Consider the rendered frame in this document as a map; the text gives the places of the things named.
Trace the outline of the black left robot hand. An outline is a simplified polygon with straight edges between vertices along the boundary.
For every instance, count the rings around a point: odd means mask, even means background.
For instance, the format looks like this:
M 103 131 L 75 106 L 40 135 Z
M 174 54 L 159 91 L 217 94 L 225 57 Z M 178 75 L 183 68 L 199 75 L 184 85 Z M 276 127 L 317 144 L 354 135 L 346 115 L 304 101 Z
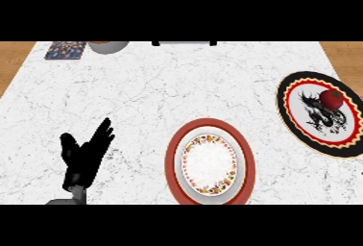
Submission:
M 90 140 L 82 145 L 69 133 L 60 135 L 60 157 L 66 164 L 62 184 L 65 190 L 75 185 L 82 188 L 91 186 L 102 159 L 115 138 L 112 132 L 110 119 L 104 118 Z

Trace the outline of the red rimmed white plate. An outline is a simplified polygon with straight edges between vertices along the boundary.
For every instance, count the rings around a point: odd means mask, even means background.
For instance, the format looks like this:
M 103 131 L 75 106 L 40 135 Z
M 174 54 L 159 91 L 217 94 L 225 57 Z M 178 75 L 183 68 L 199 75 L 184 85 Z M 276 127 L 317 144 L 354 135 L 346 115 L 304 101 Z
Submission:
M 180 204 L 245 204 L 255 183 L 255 161 L 236 128 L 214 118 L 189 122 L 166 146 L 163 172 Z

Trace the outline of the black dragon print plate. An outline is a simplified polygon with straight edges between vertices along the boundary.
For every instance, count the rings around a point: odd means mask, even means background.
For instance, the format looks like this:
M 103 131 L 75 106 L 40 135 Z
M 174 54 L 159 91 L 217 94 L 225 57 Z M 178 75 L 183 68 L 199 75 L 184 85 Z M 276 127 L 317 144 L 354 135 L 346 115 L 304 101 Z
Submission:
M 329 89 L 344 95 L 336 110 L 318 100 Z M 279 83 L 276 106 L 290 133 L 311 149 L 338 158 L 363 155 L 363 101 L 341 81 L 317 72 L 292 73 Z

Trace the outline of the red tomato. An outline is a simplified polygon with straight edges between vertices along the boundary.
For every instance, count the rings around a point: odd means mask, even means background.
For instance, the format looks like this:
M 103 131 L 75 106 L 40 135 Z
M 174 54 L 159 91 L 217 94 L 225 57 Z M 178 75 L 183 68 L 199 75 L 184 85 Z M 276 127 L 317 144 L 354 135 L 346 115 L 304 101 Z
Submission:
M 338 90 L 329 89 L 318 94 L 318 100 L 329 110 L 336 110 L 344 104 L 344 95 Z

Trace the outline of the grey round bowl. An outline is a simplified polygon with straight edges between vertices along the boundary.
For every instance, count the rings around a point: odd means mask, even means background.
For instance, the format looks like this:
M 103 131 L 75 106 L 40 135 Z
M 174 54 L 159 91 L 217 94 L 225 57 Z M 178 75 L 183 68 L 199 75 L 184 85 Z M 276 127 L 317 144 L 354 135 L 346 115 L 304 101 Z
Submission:
M 127 41 L 88 42 L 90 49 L 94 53 L 107 55 L 119 52 L 128 45 Z

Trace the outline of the dark appliance with pale top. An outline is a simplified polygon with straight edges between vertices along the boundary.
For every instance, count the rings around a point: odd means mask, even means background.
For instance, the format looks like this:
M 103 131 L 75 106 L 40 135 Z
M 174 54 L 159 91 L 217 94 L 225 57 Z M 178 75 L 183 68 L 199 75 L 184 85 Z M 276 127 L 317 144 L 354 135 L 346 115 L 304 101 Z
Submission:
M 208 46 L 217 46 L 217 41 L 152 41 L 152 46 L 161 46 L 162 44 L 206 44 Z

